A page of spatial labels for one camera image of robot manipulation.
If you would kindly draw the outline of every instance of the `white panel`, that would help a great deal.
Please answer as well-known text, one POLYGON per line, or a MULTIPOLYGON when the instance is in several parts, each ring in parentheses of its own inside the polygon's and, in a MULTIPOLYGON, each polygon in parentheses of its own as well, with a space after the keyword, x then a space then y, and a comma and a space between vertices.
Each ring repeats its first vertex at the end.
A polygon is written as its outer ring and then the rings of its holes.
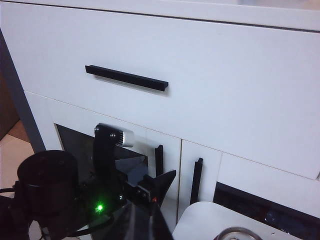
POLYGON ((155 148, 163 145, 163 168, 164 171, 176 170, 176 178, 169 188, 163 202, 162 212, 173 231, 176 226, 178 208, 178 184, 180 166, 181 140, 160 132, 145 129, 112 117, 96 112, 85 110, 53 99, 40 97, 26 92, 32 113, 37 126, 45 142, 47 149, 52 149, 58 144, 58 135, 54 124, 73 129, 75 131, 94 136, 94 128, 98 123, 126 128, 134 132, 134 147, 128 148, 148 156, 148 165, 151 176, 155 176, 155 148))
POLYGON ((52 121, 45 97, 30 92, 24 92, 32 111, 36 126, 42 137, 46 150, 62 150, 59 136, 52 121))
POLYGON ((318 0, 13 0, 13 2, 320 30, 318 0))
POLYGON ((320 34, 2 3, 23 88, 316 179, 320 34), (85 72, 169 82, 166 92, 85 72))
POLYGON ((199 201, 212 202, 216 189, 221 152, 189 141, 182 141, 178 219, 190 204, 195 162, 203 159, 199 201))
POLYGON ((317 180, 224 153, 218 182, 320 218, 317 180))
POLYGON ((213 202, 197 202, 188 207, 176 225, 173 237, 175 240, 212 240, 230 227, 250 229, 263 240, 299 240, 213 202))

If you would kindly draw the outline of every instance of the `white surface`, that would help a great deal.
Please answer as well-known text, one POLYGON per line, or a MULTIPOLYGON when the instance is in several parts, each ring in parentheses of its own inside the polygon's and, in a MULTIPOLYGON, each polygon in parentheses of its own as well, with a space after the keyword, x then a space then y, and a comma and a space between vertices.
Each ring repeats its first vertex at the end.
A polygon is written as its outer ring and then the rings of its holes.
POLYGON ((320 34, 1 3, 23 88, 315 179, 320 34), (95 77, 97 65, 169 82, 95 77))
POLYGON ((317 180, 224 153, 218 182, 320 218, 317 180))
POLYGON ((163 203, 164 206, 170 208, 170 210, 163 211, 163 215, 170 229, 174 230, 178 208, 180 139, 30 92, 25 92, 25 95, 47 150, 61 149, 54 124, 92 137, 98 123, 118 126, 134 132, 135 144, 129 149, 148 156, 149 174, 155 176, 155 148, 163 145, 164 172, 176 170, 177 174, 163 203))
POLYGON ((13 2, 320 30, 319 0, 13 0, 13 2))
POLYGON ((212 202, 222 155, 220 151, 185 140, 182 141, 181 153, 178 221, 190 205, 195 162, 203 159, 198 199, 212 202))
POLYGON ((250 229, 263 240, 299 239, 213 202, 197 202, 189 206, 178 222, 173 237, 175 240, 213 240, 222 230, 230 227, 250 229))

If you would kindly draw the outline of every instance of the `floor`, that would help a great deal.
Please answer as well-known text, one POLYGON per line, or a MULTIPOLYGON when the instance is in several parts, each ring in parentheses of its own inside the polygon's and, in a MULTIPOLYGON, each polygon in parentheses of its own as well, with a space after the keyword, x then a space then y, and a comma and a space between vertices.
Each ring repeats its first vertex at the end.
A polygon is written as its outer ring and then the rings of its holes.
MULTIPOLYGON (((29 138, 19 121, 0 140, 0 188, 11 188, 18 180, 17 169, 20 163, 34 154, 29 143, 29 138)), ((2 196, 13 197, 12 193, 1 193, 2 196)), ((38 240, 41 237, 38 224, 34 221, 29 229, 30 240, 38 240)), ((65 240, 78 240, 78 238, 67 237, 65 240)))

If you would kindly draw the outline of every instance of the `black drawer handle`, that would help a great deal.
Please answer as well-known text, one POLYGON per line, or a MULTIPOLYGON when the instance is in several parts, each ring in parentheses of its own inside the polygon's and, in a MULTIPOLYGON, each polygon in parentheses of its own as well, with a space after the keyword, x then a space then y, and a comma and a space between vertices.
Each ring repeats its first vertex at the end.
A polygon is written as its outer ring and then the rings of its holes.
POLYGON ((160 81, 149 77, 138 76, 122 71, 116 71, 100 66, 85 66, 85 70, 88 74, 94 74, 97 76, 125 82, 128 84, 134 84, 142 87, 146 87, 149 89, 155 89, 159 91, 165 91, 166 87, 168 87, 169 83, 167 81, 160 81))

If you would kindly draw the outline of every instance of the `drawer front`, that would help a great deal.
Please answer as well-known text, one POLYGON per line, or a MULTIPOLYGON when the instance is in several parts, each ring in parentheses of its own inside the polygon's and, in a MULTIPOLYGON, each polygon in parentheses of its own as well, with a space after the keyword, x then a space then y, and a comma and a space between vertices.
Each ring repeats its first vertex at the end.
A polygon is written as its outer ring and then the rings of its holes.
POLYGON ((320 172, 319 33, 18 3, 1 3, 1 29, 26 91, 307 178, 320 172))
POLYGON ((197 162, 199 158, 203 159, 203 163, 200 185, 198 185, 198 200, 206 202, 213 201, 221 155, 222 153, 220 151, 193 142, 182 141, 178 220, 190 205, 195 162, 197 162))
POLYGON ((320 218, 320 182, 223 153, 218 182, 320 218))
POLYGON ((25 92, 25 95, 47 150, 62 149, 55 124, 93 137, 94 127, 98 123, 105 123, 134 132, 134 146, 128 149, 148 156, 149 175, 155 177, 155 148, 163 145, 163 171, 177 171, 161 207, 170 230, 174 230, 177 221, 180 175, 181 140, 179 138, 33 93, 25 92))

